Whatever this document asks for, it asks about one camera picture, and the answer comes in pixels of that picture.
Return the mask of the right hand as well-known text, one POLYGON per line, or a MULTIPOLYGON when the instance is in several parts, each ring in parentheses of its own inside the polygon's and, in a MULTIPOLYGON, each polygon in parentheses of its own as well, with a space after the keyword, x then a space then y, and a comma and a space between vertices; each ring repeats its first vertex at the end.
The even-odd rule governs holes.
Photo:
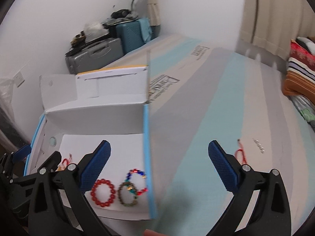
POLYGON ((152 230, 149 230, 149 229, 146 229, 143 233, 143 236, 166 236, 166 235, 152 231, 152 230))

